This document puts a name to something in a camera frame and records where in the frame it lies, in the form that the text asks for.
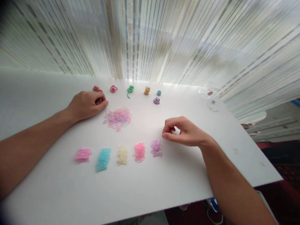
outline green rubber band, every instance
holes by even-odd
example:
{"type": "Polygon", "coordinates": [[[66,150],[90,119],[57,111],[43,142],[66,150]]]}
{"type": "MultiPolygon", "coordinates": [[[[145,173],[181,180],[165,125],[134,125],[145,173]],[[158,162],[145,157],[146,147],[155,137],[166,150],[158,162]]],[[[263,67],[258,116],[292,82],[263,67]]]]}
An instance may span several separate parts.
{"type": "Polygon", "coordinates": [[[127,97],[130,98],[128,96],[129,93],[131,93],[134,90],[134,86],[130,85],[129,88],[127,89],[127,97]]]}

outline purple rubber band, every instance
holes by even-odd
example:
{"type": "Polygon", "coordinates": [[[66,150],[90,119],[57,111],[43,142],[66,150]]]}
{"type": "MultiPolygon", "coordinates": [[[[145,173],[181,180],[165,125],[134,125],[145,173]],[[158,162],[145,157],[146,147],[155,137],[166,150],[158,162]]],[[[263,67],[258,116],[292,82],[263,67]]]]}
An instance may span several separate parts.
{"type": "Polygon", "coordinates": [[[154,102],[154,104],[159,104],[159,101],[160,101],[160,99],[159,98],[155,98],[155,99],[153,99],[153,102],[154,102]]]}

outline white tabletop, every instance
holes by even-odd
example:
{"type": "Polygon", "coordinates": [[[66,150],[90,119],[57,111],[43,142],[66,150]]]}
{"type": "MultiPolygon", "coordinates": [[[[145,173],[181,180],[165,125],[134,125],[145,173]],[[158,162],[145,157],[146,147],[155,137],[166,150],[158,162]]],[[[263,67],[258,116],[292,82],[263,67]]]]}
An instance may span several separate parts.
{"type": "Polygon", "coordinates": [[[94,77],[2,74],[0,139],[42,121],[65,108],[72,97],[98,85],[106,95],[106,110],[126,106],[132,122],[121,132],[103,125],[105,111],[70,128],[46,153],[25,180],[4,200],[13,224],[91,224],[118,221],[213,196],[201,152],[196,147],[161,138],[164,121],[185,116],[212,135],[252,186],[281,176],[220,99],[211,111],[197,87],[100,80],[94,77]],[[135,89],[126,96],[126,89],[135,89]],[[119,90],[110,93],[111,85],[119,90]],[[151,88],[148,96],[143,92],[151,88]],[[153,99],[161,90],[161,103],[153,99]],[[162,158],[150,154],[150,142],[162,140],[162,158]],[[145,142],[146,158],[136,163],[134,145],[145,142]],[[117,145],[129,146],[129,161],[118,166],[117,145]],[[73,160],[81,148],[91,148],[90,163],[73,160]],[[108,169],[96,172],[101,148],[111,148],[108,169]]]}

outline wrist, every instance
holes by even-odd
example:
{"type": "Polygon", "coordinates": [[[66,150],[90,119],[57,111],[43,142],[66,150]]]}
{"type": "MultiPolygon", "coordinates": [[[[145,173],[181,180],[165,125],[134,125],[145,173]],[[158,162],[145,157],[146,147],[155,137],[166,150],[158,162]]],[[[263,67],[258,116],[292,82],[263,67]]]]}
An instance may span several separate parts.
{"type": "Polygon", "coordinates": [[[79,119],[74,115],[74,113],[72,113],[68,108],[66,108],[58,113],[61,115],[61,117],[65,121],[71,123],[72,125],[79,121],[79,119]]]}
{"type": "Polygon", "coordinates": [[[198,145],[198,148],[200,148],[200,150],[212,149],[216,147],[219,147],[219,144],[209,135],[198,145]]]}

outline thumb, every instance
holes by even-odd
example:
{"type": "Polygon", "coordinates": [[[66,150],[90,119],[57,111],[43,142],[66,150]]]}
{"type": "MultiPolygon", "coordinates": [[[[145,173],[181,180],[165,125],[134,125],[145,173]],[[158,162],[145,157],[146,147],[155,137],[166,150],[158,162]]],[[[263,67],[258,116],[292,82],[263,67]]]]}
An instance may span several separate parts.
{"type": "Polygon", "coordinates": [[[170,133],[163,133],[162,137],[164,139],[168,140],[168,141],[177,142],[177,143],[181,142],[180,135],[175,135],[175,134],[170,134],[170,133]]]}
{"type": "Polygon", "coordinates": [[[93,106],[95,109],[98,110],[98,112],[102,111],[106,106],[108,105],[108,101],[104,100],[99,105],[93,106]]]}

